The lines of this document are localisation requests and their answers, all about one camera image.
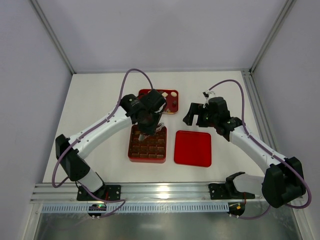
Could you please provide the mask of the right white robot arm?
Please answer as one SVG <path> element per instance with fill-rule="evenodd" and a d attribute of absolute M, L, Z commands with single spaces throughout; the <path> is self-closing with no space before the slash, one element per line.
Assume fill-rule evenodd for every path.
<path fill-rule="evenodd" d="M 256 139 L 240 118 L 230 115 L 223 97 L 210 98 L 205 104 L 192 102 L 183 122 L 190 126 L 195 116 L 198 127 L 215 128 L 220 136 L 246 153 L 264 174 L 263 177 L 245 172 L 230 175 L 225 180 L 230 196 L 258 195 L 272 207 L 279 208 L 306 193 L 301 162 L 295 157 L 277 156 L 276 151 Z"/>

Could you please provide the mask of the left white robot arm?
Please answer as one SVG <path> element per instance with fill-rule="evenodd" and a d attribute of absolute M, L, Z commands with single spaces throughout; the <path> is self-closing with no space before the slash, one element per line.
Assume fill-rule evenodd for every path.
<path fill-rule="evenodd" d="M 160 119 L 166 105 L 165 97 L 155 89 L 141 97 L 128 94 L 90 127 L 70 137 L 61 134 L 55 139 L 57 165 L 63 168 L 67 179 L 81 185 L 78 191 L 80 201 L 108 200 L 107 185 L 86 163 L 86 157 L 108 138 L 132 125 L 136 125 L 140 132 L 139 141 L 154 136 L 164 127 Z"/>

